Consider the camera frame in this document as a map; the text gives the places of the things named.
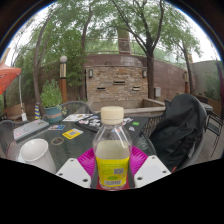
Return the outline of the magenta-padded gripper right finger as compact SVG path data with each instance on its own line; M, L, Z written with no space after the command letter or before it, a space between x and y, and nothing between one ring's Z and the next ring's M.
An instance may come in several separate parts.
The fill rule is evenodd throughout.
M129 163L129 187L140 188L157 181L171 172L156 155L147 156L137 147L132 148Z

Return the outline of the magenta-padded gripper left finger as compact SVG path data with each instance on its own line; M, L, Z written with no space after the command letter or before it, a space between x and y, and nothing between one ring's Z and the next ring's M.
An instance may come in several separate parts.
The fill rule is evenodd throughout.
M95 189L98 173L93 149L87 150L78 158L69 158L56 175L78 186Z

